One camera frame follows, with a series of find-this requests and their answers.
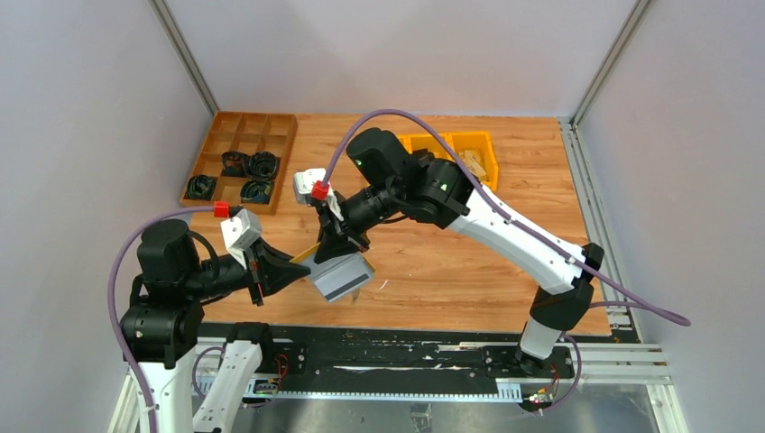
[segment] wooden tray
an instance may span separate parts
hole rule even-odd
[[[207,131],[194,168],[183,185],[180,203],[187,207],[205,206],[222,200],[232,206],[246,207],[256,214],[276,214],[281,186],[287,174],[287,163],[290,161],[292,143],[295,141],[297,130],[298,119],[295,115],[218,112]],[[229,151],[248,155],[267,151],[280,158],[279,171],[273,181],[273,193],[268,204],[242,203],[239,191],[248,179],[223,176],[222,155]],[[217,178],[212,199],[194,200],[186,197],[186,185],[198,174]]]

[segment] wooden tabletop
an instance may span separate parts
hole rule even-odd
[[[279,207],[260,216],[263,238],[285,253],[299,254],[317,238],[312,207],[295,202],[292,173],[327,167],[337,143],[359,115],[298,115],[298,133],[287,165]],[[424,116],[437,131],[488,131],[500,166],[497,196],[554,235],[586,244],[566,152],[553,118]],[[421,134],[414,123],[378,117],[377,126],[396,134]],[[365,186],[343,155],[331,180],[349,197]],[[219,220],[196,215],[191,227],[225,253]],[[513,263],[476,241],[435,226],[402,221],[368,233],[372,249],[364,257],[375,278],[353,302],[324,301],[308,281],[296,281],[256,307],[246,290],[205,308],[205,320],[262,321],[271,324],[385,327],[432,330],[520,332],[529,317],[537,283]],[[594,300],[601,300],[600,290]],[[576,334],[610,335],[603,309],[591,310]]]

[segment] wall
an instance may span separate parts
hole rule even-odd
[[[148,2],[2,2],[0,430],[106,430],[126,372],[109,267],[177,206],[208,121]]]
[[[657,0],[581,131],[693,432],[761,431],[765,4]]]
[[[223,109],[570,115],[634,0],[169,0]]]

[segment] red connector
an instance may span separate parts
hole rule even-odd
[[[316,183],[313,184],[311,197],[315,198],[316,200],[323,200],[327,194],[329,194],[329,183],[327,185],[322,185],[321,180],[317,180]]]
[[[228,218],[228,203],[216,201],[213,205],[213,215],[216,218]]]

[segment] yellow bin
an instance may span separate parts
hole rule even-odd
[[[494,156],[492,137],[487,131],[443,133],[440,136],[456,153],[464,151],[477,152],[481,157],[482,167],[486,171],[484,185],[489,187],[491,191],[497,191],[500,180],[500,166],[497,164],[496,156]],[[430,134],[399,135],[398,138],[409,153],[419,149],[428,149],[428,151],[433,152],[436,158],[453,161],[448,153],[444,151],[444,148],[441,147],[441,144]]]

